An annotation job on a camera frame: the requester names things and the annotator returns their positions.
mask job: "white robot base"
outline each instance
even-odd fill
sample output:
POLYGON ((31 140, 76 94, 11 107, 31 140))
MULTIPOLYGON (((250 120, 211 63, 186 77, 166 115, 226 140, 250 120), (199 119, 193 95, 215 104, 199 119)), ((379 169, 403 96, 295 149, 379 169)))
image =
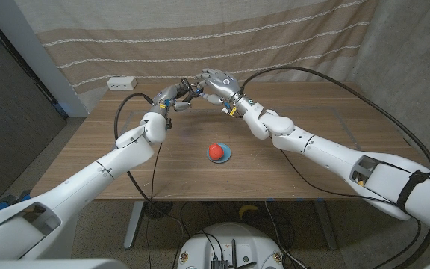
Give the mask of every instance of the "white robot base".
POLYGON ((185 242, 178 256, 177 268, 228 268, 229 265, 238 268, 247 265, 247 268, 254 269, 282 269, 282 256, 274 240, 261 231, 242 223, 218 223, 203 229, 185 242))

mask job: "gray wall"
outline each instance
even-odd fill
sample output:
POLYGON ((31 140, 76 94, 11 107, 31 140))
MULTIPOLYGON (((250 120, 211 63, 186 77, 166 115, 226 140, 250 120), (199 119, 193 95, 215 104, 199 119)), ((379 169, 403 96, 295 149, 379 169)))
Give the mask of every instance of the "gray wall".
POLYGON ((66 77, 57 69, 14 0, 0 1, 0 29, 70 117, 87 117, 66 77))
POLYGON ((351 80, 430 150, 430 1, 380 1, 351 80))

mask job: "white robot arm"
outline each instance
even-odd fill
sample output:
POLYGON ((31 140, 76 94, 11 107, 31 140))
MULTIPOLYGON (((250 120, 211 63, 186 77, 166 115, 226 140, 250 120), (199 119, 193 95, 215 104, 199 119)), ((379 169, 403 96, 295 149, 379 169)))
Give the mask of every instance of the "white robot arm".
POLYGON ((232 103, 232 111, 243 115, 258 139, 271 134, 278 149, 302 154, 337 174, 360 196, 381 200, 365 199, 379 210, 400 220, 412 216, 430 226, 430 169, 397 155, 360 152, 311 134, 240 94, 232 74, 204 69, 196 77, 203 79, 200 87, 207 85, 232 103))
POLYGON ((0 260, 36 259, 45 254, 71 217, 123 173, 149 160, 152 144, 162 143, 175 98, 186 91, 180 84, 160 92, 140 126, 122 134, 109 152, 56 188, 0 211, 0 260))

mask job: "table top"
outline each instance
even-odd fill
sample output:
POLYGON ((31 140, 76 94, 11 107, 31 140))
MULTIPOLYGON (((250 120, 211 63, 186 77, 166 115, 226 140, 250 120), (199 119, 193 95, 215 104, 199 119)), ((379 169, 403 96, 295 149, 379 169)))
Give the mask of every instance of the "table top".
MULTIPOLYGON (((350 87, 358 89, 353 83, 350 87)), ((135 90, 106 92, 90 116, 54 160, 31 195, 42 194, 69 178, 114 146, 113 119, 129 94, 156 95, 168 84, 139 84, 135 90)), ((398 133, 394 124, 351 93, 328 82, 251 83, 245 93, 265 108, 291 118, 295 125, 352 149, 400 155, 426 164, 398 133)), ((119 118, 119 130, 139 125, 148 105, 131 99, 119 118)), ((300 200, 347 199, 318 191, 295 173, 270 139, 258 140, 240 118, 221 112, 203 99, 192 108, 170 112, 173 127, 167 132, 155 171, 154 200, 300 200), (212 143, 230 146, 224 164, 207 159, 212 143)), ((157 152, 158 145, 153 146, 157 152)), ((302 155, 287 152, 289 159, 313 185, 343 194, 352 189, 333 173, 302 155)), ((132 170, 140 187, 150 194, 155 155, 132 170)), ((126 174, 107 187, 99 200, 142 200, 126 174)))

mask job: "beige curtain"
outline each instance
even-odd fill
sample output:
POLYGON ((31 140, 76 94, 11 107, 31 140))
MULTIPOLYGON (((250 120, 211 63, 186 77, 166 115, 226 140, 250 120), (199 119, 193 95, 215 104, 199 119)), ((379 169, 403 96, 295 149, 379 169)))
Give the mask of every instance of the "beige curtain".
MULTIPOLYGON (((205 67, 243 80, 285 64, 345 80, 377 0, 16 0, 85 105, 111 76, 176 83, 205 67)), ((263 81, 316 80, 280 72, 263 81)))

